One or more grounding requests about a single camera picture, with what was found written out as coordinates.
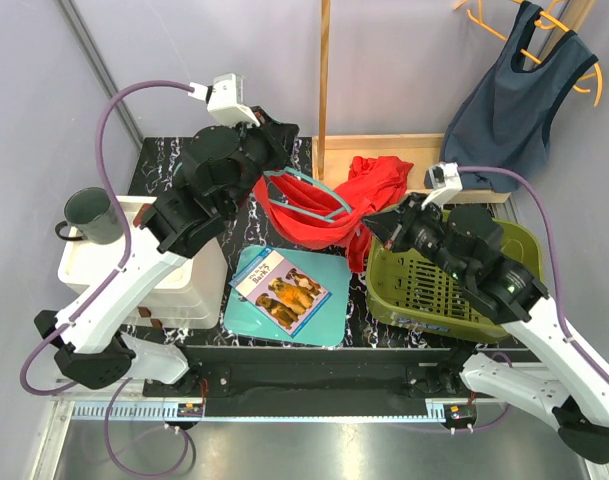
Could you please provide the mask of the teal wire hanger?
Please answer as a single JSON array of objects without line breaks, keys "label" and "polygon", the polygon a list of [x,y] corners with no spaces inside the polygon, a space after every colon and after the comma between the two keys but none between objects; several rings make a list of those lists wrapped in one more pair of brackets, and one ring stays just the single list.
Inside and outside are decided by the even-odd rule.
[{"label": "teal wire hanger", "polygon": [[253,193],[273,227],[291,243],[310,250],[370,247],[371,235],[360,224],[363,206],[346,209],[333,194],[291,174],[261,178]]}]

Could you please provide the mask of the red tank top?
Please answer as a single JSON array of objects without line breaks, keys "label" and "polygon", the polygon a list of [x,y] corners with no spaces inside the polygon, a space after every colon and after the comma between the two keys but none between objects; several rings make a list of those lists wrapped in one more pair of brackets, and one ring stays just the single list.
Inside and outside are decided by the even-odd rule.
[{"label": "red tank top", "polygon": [[362,218],[399,203],[414,164],[396,156],[355,156],[334,190],[291,173],[260,179],[253,194],[276,231],[309,250],[345,250],[349,269],[365,270],[372,234]]}]

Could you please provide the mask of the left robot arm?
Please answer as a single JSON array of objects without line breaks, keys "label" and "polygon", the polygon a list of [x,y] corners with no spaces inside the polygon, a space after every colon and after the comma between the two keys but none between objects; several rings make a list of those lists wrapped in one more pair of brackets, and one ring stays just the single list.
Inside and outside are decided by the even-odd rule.
[{"label": "left robot arm", "polygon": [[134,338],[120,327],[161,280],[226,229],[265,173],[290,166],[298,134],[297,125],[254,107],[250,122],[206,127],[191,139],[171,188],[127,228],[126,255],[106,279],[64,309],[34,319],[71,385],[97,390],[133,378],[166,384],[180,396],[198,388],[200,372],[178,347]]}]

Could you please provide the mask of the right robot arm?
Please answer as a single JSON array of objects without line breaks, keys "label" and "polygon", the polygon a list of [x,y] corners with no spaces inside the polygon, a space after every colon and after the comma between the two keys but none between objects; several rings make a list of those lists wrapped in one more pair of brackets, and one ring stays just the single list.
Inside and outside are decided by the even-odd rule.
[{"label": "right robot arm", "polygon": [[559,315],[539,278],[502,252],[504,230],[485,208],[464,205],[443,215],[434,204],[406,198],[363,223],[385,249],[414,249],[447,274],[474,310],[522,342],[554,376],[545,381],[468,348],[438,371],[444,393],[493,396],[549,425],[584,459],[609,463],[609,366]]}]

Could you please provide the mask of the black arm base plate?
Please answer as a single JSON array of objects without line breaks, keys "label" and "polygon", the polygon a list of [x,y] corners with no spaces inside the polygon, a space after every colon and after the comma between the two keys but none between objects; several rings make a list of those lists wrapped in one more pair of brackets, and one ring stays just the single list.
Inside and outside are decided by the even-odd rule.
[{"label": "black arm base plate", "polygon": [[146,397],[206,395],[208,418],[401,417],[426,399],[471,393],[445,370],[450,349],[189,347],[178,386],[148,380]]}]

